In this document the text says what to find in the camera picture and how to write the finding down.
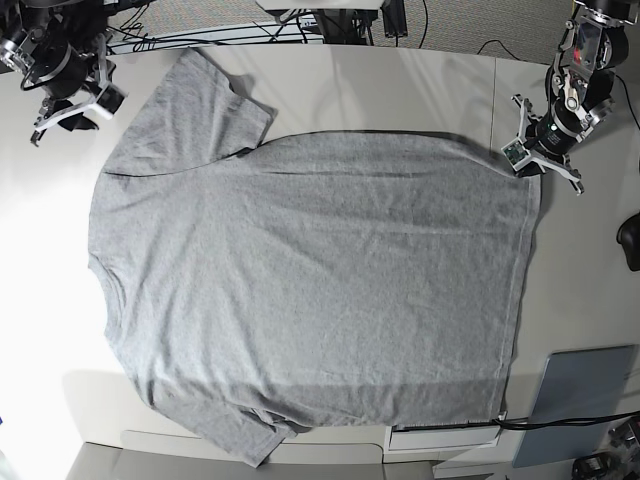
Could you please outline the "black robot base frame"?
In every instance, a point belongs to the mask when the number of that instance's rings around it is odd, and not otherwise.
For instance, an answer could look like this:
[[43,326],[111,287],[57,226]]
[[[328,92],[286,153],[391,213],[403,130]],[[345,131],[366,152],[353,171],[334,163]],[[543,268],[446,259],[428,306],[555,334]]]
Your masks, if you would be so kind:
[[145,1],[108,21],[113,54],[244,44],[395,45],[409,35],[403,1]]

